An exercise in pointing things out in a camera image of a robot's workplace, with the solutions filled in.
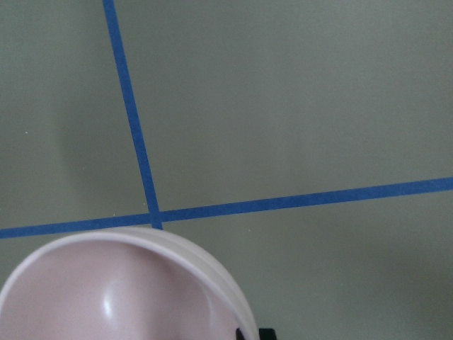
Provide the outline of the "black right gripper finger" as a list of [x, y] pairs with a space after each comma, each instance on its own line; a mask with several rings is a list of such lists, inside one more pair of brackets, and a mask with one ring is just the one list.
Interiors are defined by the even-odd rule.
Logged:
[[[260, 340], [276, 340], [276, 332], [272, 328], [260, 328], [258, 330], [259, 339]], [[236, 329], [236, 340], [245, 340], [245, 336], [243, 335], [240, 329]]]

